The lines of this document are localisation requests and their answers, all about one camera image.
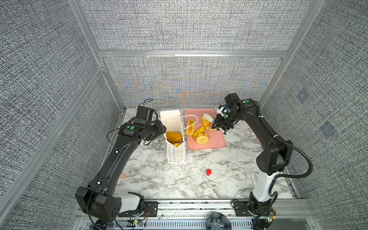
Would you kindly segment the white printed paper bag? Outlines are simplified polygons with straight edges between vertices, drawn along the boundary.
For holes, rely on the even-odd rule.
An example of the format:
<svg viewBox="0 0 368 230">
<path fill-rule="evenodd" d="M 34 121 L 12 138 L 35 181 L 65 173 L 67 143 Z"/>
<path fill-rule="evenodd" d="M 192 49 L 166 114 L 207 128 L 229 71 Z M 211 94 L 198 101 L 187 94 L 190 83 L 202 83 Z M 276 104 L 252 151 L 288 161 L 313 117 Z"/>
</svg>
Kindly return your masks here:
<svg viewBox="0 0 368 230">
<path fill-rule="evenodd" d="M 185 117 L 194 118 L 194 123 L 188 128 L 184 127 L 182 119 Z M 164 138 L 166 141 L 166 156 L 169 164 L 183 164 L 186 157 L 185 133 L 190 127 L 198 122 L 195 115 L 182 116 L 179 110 L 160 111 L 159 120 L 166 127 Z"/>
</svg>

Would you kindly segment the striped croissant bread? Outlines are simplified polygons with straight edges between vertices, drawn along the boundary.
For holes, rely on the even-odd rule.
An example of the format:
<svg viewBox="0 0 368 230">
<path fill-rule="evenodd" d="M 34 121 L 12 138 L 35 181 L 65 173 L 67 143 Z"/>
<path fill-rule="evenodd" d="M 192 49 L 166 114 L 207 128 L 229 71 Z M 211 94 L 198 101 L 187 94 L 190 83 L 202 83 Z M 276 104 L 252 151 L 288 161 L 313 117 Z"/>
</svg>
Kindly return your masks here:
<svg viewBox="0 0 368 230">
<path fill-rule="evenodd" d="M 187 124 L 186 124 L 186 135 L 187 136 L 192 136 L 195 132 L 195 128 L 196 128 L 196 121 L 193 119 L 188 119 Z"/>
</svg>

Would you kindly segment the small bun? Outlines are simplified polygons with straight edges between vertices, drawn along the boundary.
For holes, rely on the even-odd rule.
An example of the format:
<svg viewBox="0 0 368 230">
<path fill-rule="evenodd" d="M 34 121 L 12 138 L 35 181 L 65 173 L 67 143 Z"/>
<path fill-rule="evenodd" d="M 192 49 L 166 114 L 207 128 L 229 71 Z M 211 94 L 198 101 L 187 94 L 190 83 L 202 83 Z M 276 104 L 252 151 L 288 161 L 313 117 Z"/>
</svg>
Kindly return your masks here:
<svg viewBox="0 0 368 230">
<path fill-rule="evenodd" d="M 205 120 L 202 116 L 201 118 L 201 122 L 202 122 L 202 126 L 207 130 L 207 131 L 216 131 L 216 129 L 213 129 L 212 126 L 213 126 L 213 122 L 210 123 L 208 122 L 207 120 Z"/>
</svg>

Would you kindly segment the round striped bun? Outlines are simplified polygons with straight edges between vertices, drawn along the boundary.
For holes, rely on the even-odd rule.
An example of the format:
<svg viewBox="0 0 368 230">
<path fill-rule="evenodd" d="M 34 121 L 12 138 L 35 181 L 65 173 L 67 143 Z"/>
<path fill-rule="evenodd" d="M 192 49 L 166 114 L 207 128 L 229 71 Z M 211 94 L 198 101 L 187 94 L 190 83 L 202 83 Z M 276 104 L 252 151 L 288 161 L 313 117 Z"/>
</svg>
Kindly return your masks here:
<svg viewBox="0 0 368 230">
<path fill-rule="evenodd" d="M 201 132 L 205 132 L 205 130 L 206 130 L 206 129 L 205 129 L 204 127 L 202 127 L 202 126 L 201 126 L 200 128 L 198 128 L 198 129 L 194 132 L 194 134 L 193 134 L 193 136 L 192 136 L 192 137 L 193 137 L 194 139 L 196 139 L 197 135 L 198 135 L 199 133 L 201 133 Z"/>
</svg>

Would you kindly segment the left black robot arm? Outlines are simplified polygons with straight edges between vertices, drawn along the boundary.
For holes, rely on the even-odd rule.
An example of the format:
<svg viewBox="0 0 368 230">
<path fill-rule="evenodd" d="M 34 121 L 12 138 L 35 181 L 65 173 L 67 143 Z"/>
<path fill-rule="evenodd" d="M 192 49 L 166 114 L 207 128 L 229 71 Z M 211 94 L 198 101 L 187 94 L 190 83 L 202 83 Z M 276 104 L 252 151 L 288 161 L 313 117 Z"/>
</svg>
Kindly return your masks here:
<svg viewBox="0 0 368 230">
<path fill-rule="evenodd" d="M 144 196 L 129 192 L 115 197 L 116 185 L 128 159 L 141 141 L 152 141 L 165 132 L 166 127 L 160 120 L 148 122 L 134 118 L 124 123 L 119 129 L 114 151 L 100 171 L 87 187 L 81 186 L 76 191 L 75 196 L 83 213 L 108 223 L 120 213 L 142 214 Z"/>
</svg>

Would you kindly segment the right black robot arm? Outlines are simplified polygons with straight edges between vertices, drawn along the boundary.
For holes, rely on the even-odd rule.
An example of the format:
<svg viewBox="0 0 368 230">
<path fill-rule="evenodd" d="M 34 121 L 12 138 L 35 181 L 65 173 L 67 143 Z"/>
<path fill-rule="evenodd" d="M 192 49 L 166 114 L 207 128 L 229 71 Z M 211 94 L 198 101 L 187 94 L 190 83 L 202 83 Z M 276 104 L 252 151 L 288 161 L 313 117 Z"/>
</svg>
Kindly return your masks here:
<svg viewBox="0 0 368 230">
<path fill-rule="evenodd" d="M 239 121 L 244 121 L 249 125 L 263 148 L 263 151 L 256 158 L 260 174 L 248 201 L 249 212 L 258 216 L 270 210 L 276 201 L 278 194 L 272 189 L 277 179 L 305 178 L 313 172 L 313 164 L 307 154 L 295 147 L 292 141 L 285 140 L 273 130 L 261 114 L 257 101 L 241 100 L 236 93 L 229 94 L 225 97 L 225 104 L 219 106 L 212 127 L 226 134 Z M 300 153 L 308 164 L 308 169 L 303 174 L 283 173 L 290 162 L 293 151 Z"/>
</svg>

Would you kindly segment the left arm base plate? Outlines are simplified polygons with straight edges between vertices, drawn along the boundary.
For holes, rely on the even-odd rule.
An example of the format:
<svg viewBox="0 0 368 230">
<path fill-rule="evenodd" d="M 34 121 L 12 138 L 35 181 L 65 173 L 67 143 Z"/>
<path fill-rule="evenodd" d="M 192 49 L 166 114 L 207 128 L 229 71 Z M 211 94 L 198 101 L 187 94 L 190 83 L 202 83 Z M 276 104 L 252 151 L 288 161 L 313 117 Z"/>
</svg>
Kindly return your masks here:
<svg viewBox="0 0 368 230">
<path fill-rule="evenodd" d="M 158 205 L 159 202 L 157 201 L 145 201 L 144 202 L 144 214 L 143 217 L 157 217 L 158 213 Z"/>
</svg>

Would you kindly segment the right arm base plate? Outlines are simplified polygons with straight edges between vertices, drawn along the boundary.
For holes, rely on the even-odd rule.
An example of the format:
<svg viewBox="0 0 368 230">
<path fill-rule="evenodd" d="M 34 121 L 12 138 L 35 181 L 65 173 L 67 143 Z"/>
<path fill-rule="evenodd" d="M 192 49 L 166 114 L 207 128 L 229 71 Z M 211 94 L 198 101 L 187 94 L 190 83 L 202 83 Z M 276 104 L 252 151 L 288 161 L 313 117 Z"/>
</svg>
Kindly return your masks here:
<svg viewBox="0 0 368 230">
<path fill-rule="evenodd" d="M 251 217 L 252 213 L 249 211 L 248 200 L 232 200 L 231 206 L 234 209 L 237 217 Z"/>
</svg>

